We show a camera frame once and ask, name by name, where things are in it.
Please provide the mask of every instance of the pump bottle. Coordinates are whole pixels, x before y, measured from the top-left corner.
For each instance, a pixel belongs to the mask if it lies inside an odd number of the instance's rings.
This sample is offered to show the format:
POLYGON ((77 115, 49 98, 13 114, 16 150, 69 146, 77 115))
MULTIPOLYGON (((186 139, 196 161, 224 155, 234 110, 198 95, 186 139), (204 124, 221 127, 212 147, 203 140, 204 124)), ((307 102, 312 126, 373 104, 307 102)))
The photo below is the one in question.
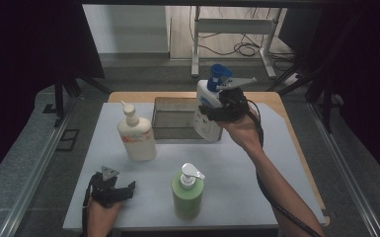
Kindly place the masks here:
POLYGON ((206 115, 203 115, 198 106, 206 105, 212 108, 220 108, 221 103, 218 100, 217 86, 220 86, 222 76, 231 77, 233 72, 228 70, 221 64, 211 66, 211 76, 208 80, 199 80, 196 87, 197 107, 193 115, 193 127, 198 134, 208 140, 217 141, 221 138, 222 128, 215 121, 209 120, 206 115))
POLYGON ((118 133, 133 161, 146 161, 156 157, 156 143, 152 124, 147 118, 139 118, 135 113, 134 105, 123 104, 126 118, 117 126, 118 133))
POLYGON ((201 208, 204 176, 191 163, 186 163, 172 180, 175 212, 182 219, 198 215, 201 208))

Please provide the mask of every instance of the blue spray nozzle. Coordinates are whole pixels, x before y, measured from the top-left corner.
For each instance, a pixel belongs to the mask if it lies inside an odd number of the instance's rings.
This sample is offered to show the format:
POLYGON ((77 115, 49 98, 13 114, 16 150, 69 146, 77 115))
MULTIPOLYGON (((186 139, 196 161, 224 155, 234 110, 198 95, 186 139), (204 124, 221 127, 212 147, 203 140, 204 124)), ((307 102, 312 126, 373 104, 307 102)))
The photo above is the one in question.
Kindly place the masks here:
POLYGON ((221 64, 213 64, 211 66, 211 77, 208 79, 207 89, 211 92, 217 92, 217 86, 223 83, 221 81, 222 76, 232 77, 233 72, 221 64))

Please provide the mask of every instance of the human arm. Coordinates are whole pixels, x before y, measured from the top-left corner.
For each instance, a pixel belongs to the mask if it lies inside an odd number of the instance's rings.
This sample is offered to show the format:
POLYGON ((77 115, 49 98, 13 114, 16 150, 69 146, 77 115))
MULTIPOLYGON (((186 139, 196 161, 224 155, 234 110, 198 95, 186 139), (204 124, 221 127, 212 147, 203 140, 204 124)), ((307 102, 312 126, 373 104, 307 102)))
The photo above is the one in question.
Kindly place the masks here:
MULTIPOLYGON (((232 139, 247 152, 271 198, 291 214, 306 223, 319 235, 325 236, 322 226, 319 224, 313 211, 282 177, 264 153, 260 144, 257 128, 252 119, 248 116, 243 116, 234 122, 219 121, 218 124, 225 128, 232 139)), ((272 210, 281 230, 286 236, 310 236, 277 209, 272 207, 272 210)))
POLYGON ((122 206, 122 201, 105 208, 91 197, 88 202, 88 228, 87 237, 107 237, 113 229, 116 217, 122 206))

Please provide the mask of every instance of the wooden table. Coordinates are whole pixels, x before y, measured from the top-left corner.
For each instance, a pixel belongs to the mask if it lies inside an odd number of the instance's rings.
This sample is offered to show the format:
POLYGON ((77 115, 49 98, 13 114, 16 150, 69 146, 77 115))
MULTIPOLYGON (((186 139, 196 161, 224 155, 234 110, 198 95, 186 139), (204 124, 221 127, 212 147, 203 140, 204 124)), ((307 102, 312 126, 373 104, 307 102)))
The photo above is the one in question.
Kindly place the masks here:
MULTIPOLYGON (((309 165, 307 164, 306 158, 304 157, 303 151, 301 150, 297 136, 295 135, 294 129, 291 125, 288 114, 279 95, 274 92, 245 92, 245 96, 253 102, 267 104, 284 118, 316 199, 321 207, 321 210, 325 210, 325 204, 323 203, 322 197, 313 179, 309 165)), ((111 93, 109 97, 109 103, 119 103, 121 101, 130 103, 147 103, 154 102, 156 97, 196 98, 196 92, 114 92, 111 93)), ((325 218, 328 225, 330 223, 330 218, 327 215, 325 215, 325 218)))

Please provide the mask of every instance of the human hand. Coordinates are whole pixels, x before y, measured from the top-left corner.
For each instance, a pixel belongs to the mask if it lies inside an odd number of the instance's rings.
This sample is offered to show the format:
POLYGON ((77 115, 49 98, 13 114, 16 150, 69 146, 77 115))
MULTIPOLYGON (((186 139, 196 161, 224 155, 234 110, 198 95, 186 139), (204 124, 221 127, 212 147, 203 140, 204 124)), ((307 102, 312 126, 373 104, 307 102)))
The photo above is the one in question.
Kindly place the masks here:
MULTIPOLYGON (((250 108, 251 113, 259 120, 258 113, 250 108)), ((218 121, 220 127, 226 129, 230 137, 243 149, 249 150, 251 147, 261 147, 260 136, 254 121, 247 115, 236 121, 218 121)))
POLYGON ((122 201, 105 208, 90 197, 88 201, 88 237, 106 237, 113 229, 122 201))

